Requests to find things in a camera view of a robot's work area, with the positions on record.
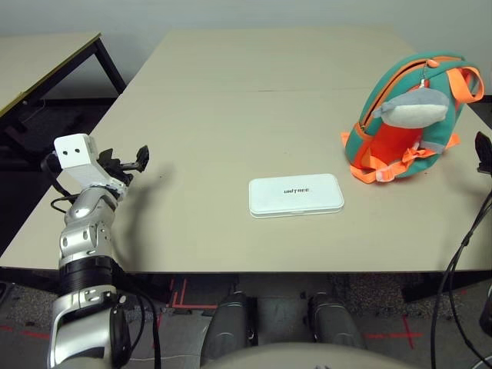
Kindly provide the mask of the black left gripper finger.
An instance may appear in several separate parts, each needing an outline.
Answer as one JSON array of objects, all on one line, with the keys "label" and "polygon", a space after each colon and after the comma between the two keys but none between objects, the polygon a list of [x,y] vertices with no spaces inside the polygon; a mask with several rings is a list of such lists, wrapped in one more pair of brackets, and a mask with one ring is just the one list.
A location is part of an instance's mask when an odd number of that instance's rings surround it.
[{"label": "black left gripper finger", "polygon": [[106,149],[101,151],[98,156],[98,163],[105,170],[115,170],[120,166],[120,160],[117,158],[113,158],[113,148]]},{"label": "black left gripper finger", "polygon": [[138,153],[136,154],[135,161],[135,170],[139,172],[143,172],[149,162],[150,153],[147,145],[139,148]]}]

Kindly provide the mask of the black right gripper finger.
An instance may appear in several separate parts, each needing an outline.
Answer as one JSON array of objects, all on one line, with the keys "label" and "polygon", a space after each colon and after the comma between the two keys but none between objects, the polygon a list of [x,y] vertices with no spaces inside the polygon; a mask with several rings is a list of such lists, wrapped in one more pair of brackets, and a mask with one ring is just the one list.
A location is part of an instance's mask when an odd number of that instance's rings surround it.
[{"label": "black right gripper finger", "polygon": [[475,137],[475,150],[480,166],[491,166],[491,140],[479,131]]}]

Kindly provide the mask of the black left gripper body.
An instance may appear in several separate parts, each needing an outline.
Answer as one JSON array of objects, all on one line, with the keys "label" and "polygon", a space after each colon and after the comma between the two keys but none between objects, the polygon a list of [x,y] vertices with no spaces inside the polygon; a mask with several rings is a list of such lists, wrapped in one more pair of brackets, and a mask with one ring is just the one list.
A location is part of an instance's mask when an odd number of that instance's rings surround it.
[{"label": "black left gripper body", "polygon": [[119,159],[110,159],[105,162],[105,171],[124,185],[129,186],[134,175],[129,171],[135,170],[135,163],[121,163]]}]

